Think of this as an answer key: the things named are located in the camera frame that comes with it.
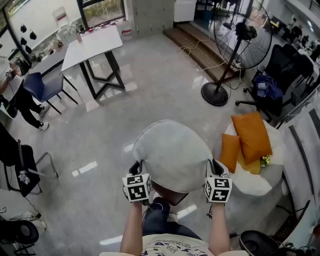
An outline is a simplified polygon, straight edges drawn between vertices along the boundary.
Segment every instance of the polished tile floor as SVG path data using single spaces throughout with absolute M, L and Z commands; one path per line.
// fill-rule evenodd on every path
M 59 179 L 41 179 L 42 194 L 28 195 L 47 224 L 47 231 L 35 245 L 37 255 L 94 256 L 119 250 L 130 207 L 121 178 L 135 162 L 132 146 L 144 128 L 158 120 L 176 120 L 214 149 L 232 114 L 254 110 L 251 106 L 235 106 L 236 100 L 250 99 L 243 93 L 246 82 L 231 91 L 225 106 L 206 103 L 201 87 L 210 78 L 190 67 L 189 57 L 164 35 L 126 42 L 114 55 L 126 90 L 109 88 L 95 101 L 80 68 L 75 67 L 65 75 L 78 92 L 66 82 L 64 87 L 79 105 L 63 94 L 62 100 L 53 98 L 51 102 L 62 115 L 51 108 L 43 119 L 50 123 L 46 131 L 31 127 L 20 114 L 7 126 L 15 139 L 33 147 L 35 158 L 49 151 L 59 173 Z M 90 62 L 97 76 L 106 77 L 110 72 L 103 55 Z M 45 79 L 54 77 L 60 68 Z M 235 88 L 239 80 L 230 84 Z M 94 82 L 94 86 L 98 89 L 101 84 Z M 49 173 L 49 163 L 39 170 Z M 230 233 L 247 229 L 274 233 L 287 217 L 275 208 L 279 201 L 287 201 L 281 184 L 259 198 L 233 193 L 226 204 Z M 199 190 L 189 194 L 178 207 L 182 210 L 180 223 L 207 240 L 211 220 L 206 216 L 210 205 L 204 193 Z M 237 238 L 232 244 L 238 246 Z

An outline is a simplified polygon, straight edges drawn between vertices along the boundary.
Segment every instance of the black round object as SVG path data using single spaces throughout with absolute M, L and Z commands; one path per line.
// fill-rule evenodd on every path
M 20 39 L 20 44 L 22 44 L 23 46 L 25 46 L 27 44 L 27 40 L 24 39 L 23 37 L 21 37 Z
M 15 239 L 19 244 L 30 245 L 39 239 L 39 232 L 32 222 L 28 220 L 19 220 L 15 222 Z
M 31 49 L 28 45 L 25 46 L 25 51 L 26 51 L 28 54 L 31 54 L 31 53 L 32 53 L 32 49 Z
M 251 256 L 268 256 L 279 249 L 278 243 L 270 236 L 255 230 L 241 233 L 239 244 Z
M 21 24 L 20 31 L 22 33 L 26 32 L 27 31 L 27 27 L 25 25 Z
M 228 93 L 222 86 L 216 92 L 217 86 L 214 82 L 205 83 L 201 88 L 201 95 L 209 104 L 220 107 L 228 102 Z
M 33 32 L 31 29 L 30 29 L 30 39 L 31 40 L 36 40 L 37 39 L 37 35 L 35 34 L 35 32 Z

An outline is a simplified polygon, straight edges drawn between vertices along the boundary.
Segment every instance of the orange pillow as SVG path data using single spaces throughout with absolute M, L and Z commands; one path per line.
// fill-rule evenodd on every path
M 251 174 L 259 174 L 260 170 L 261 170 L 261 161 L 256 160 L 253 161 L 252 163 L 249 164 L 245 164 L 245 157 L 244 157 L 244 153 L 242 152 L 242 150 L 239 150 L 239 154 L 238 154 L 238 158 L 236 160 L 242 167 L 242 169 L 244 169 L 247 172 L 250 172 Z
M 239 136 L 232 136 L 224 133 L 222 134 L 220 162 L 223 163 L 232 173 L 235 173 L 236 171 L 239 149 Z
M 259 112 L 231 116 L 240 137 L 246 165 L 272 155 L 269 136 Z

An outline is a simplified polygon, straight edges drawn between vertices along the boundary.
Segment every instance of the person's leg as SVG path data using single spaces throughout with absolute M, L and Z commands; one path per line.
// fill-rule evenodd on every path
M 32 125 L 35 128 L 39 128 L 41 125 L 41 122 L 38 121 L 32 114 L 29 109 L 29 104 L 28 102 L 30 99 L 28 98 L 29 96 L 31 97 L 31 101 L 33 101 L 32 96 L 30 93 L 25 93 L 26 91 L 24 88 L 22 88 L 22 85 L 20 86 L 19 90 L 16 92 L 12 100 L 10 101 L 11 104 L 13 104 L 16 109 L 18 109 L 24 118 L 30 125 Z
M 148 236 L 167 233 L 169 210 L 170 205 L 162 197 L 156 197 L 145 212 L 142 235 Z
M 174 221 L 168 222 L 168 226 L 169 226 L 170 234 L 202 240 L 198 235 L 196 235 L 189 228 L 187 228 L 186 226 L 180 225 Z
M 17 93 L 19 92 L 20 98 L 23 98 L 25 106 L 27 106 L 33 112 L 40 114 L 42 107 L 37 105 L 32 98 L 32 95 L 21 85 Z

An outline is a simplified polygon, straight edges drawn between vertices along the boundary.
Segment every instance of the bottle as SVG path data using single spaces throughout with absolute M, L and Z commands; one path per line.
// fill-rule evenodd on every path
M 78 29 L 76 30 L 76 39 L 78 40 L 79 43 L 82 42 L 82 38 L 81 38 L 81 35 L 80 35 Z

